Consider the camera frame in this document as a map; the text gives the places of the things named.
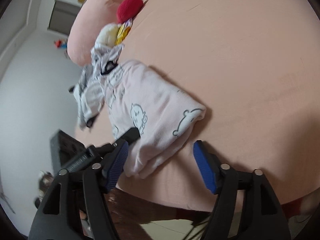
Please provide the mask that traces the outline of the pink cartoon print pajama garment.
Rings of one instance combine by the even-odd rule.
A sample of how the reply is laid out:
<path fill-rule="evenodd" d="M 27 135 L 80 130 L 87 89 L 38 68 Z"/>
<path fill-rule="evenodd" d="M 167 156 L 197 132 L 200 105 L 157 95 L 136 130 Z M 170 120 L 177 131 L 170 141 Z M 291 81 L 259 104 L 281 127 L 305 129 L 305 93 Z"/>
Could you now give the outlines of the pink cartoon print pajama garment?
<path fill-rule="evenodd" d="M 177 153 L 206 107 L 137 60 L 99 77 L 114 137 L 135 127 L 140 138 L 129 149 L 127 177 L 144 179 Z"/>

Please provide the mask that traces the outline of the grey wall cabinet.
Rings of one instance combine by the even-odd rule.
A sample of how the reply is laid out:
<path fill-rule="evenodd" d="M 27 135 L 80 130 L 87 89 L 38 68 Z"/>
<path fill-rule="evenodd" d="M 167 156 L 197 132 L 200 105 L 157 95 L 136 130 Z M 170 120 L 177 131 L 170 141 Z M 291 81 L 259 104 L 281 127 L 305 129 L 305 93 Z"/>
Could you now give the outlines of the grey wall cabinet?
<path fill-rule="evenodd" d="M 55 0 L 48 30 L 68 36 L 80 9 L 77 5 Z"/>

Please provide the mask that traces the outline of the red plush toy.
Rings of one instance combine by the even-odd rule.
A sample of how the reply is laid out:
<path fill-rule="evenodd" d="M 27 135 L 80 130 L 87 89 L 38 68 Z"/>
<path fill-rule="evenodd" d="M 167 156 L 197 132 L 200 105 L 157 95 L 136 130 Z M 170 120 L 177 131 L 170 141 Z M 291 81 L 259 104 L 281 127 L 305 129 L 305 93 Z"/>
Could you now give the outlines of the red plush toy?
<path fill-rule="evenodd" d="M 135 18 L 144 5 L 143 0 L 123 0 L 117 9 L 118 23 Z"/>

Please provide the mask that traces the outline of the large pink pillow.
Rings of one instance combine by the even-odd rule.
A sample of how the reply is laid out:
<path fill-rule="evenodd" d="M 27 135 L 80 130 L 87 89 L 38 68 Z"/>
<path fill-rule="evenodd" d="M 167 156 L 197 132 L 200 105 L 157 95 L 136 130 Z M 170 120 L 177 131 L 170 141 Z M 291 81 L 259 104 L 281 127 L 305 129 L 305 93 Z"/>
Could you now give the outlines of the large pink pillow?
<path fill-rule="evenodd" d="M 91 63 L 91 48 L 101 29 L 117 22 L 117 10 L 124 0 L 86 0 L 72 25 L 67 53 L 72 62 L 83 67 Z"/>

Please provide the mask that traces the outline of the grey striped white garment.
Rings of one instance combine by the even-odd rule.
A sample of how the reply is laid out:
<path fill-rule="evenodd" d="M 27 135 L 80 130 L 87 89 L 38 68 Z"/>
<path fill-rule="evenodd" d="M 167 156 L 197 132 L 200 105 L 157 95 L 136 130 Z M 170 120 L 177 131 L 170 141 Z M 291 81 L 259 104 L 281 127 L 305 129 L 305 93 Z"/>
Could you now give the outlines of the grey striped white garment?
<path fill-rule="evenodd" d="M 91 49 L 91 64 L 84 66 L 78 82 L 69 89 L 78 106 L 78 126 L 91 128 L 104 105 L 100 78 L 118 65 L 124 45 L 114 47 L 96 43 Z"/>

